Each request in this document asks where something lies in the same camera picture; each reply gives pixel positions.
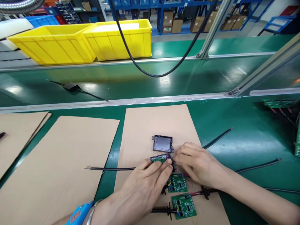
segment yellow bin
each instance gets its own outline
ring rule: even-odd
[[[40,65],[91,63],[96,56],[82,32],[91,24],[42,26],[8,37]]]
[[[123,20],[120,21],[120,25],[133,57],[152,56],[152,26],[149,20]],[[99,61],[129,58],[115,21],[95,23],[86,29],[83,34]]]

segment cardboard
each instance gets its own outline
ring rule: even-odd
[[[50,225],[93,201],[119,120],[61,116],[0,189],[2,224]]]
[[[234,21],[232,19],[225,19],[223,25],[221,26],[221,30],[231,30]]]
[[[161,155],[162,152],[153,151],[154,134],[172,136],[175,151],[184,142],[193,142],[201,145],[195,130],[188,107],[184,105],[128,108],[126,110],[122,143],[118,167],[135,167],[142,160],[151,156]],[[176,166],[176,172],[183,172]],[[119,190],[131,171],[118,171],[115,183],[115,191]],[[199,191],[200,185],[191,179],[186,179],[189,192]],[[160,195],[155,207],[166,207],[171,201],[171,196],[184,193],[168,193]],[[163,224],[163,225],[229,225],[229,220],[218,193],[212,193],[209,200],[204,196],[193,197],[197,216],[176,220],[164,213],[151,213],[143,218],[138,225]]]
[[[204,28],[204,32],[209,32],[210,28],[212,27],[213,25],[213,21],[215,20],[216,18],[216,15],[217,15],[217,11],[212,11],[212,13],[210,14],[209,18],[208,18],[208,21],[206,23],[206,26]]]
[[[178,13],[178,17],[174,18],[173,25],[172,25],[172,33],[180,33],[183,23],[183,14]]]
[[[163,27],[162,32],[163,33],[172,33],[172,27]]]
[[[204,19],[205,19],[205,17],[195,17],[195,18],[193,18],[193,20],[191,22],[191,26],[190,26],[190,31],[192,33],[196,33],[199,30],[199,28],[200,28],[201,24],[203,23]]]
[[[163,27],[172,27],[173,11],[165,11],[163,13]]]
[[[51,116],[48,112],[0,114],[0,177]]]
[[[90,6],[90,3],[88,3],[88,2],[82,2],[82,6],[83,6],[83,8],[84,8],[87,12],[92,11],[91,6]]]
[[[234,25],[232,26],[231,29],[232,30],[239,30],[242,27],[242,25],[243,25],[243,23],[246,19],[247,19],[247,16],[239,15],[239,17],[237,18],[236,22],[234,23]]]

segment green circuit board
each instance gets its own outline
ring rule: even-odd
[[[197,215],[190,194],[173,196],[172,203],[173,208],[177,210],[176,219],[183,219]]]
[[[169,193],[188,191],[183,173],[171,174],[168,185]]]

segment green circuit board stack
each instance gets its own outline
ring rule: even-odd
[[[300,123],[298,124],[298,132],[295,143],[295,156],[300,157]]]
[[[173,208],[178,211],[176,219],[183,219],[196,216],[196,210],[190,194],[177,195],[172,197]]]
[[[168,185],[169,193],[188,191],[183,173],[171,174]]]

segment human hand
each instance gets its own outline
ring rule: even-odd
[[[171,159],[163,164],[144,160],[119,191],[97,205],[92,224],[129,225],[141,220],[151,212],[172,170]]]
[[[233,171],[223,166],[202,147],[185,142],[173,160],[197,183],[224,190]]]

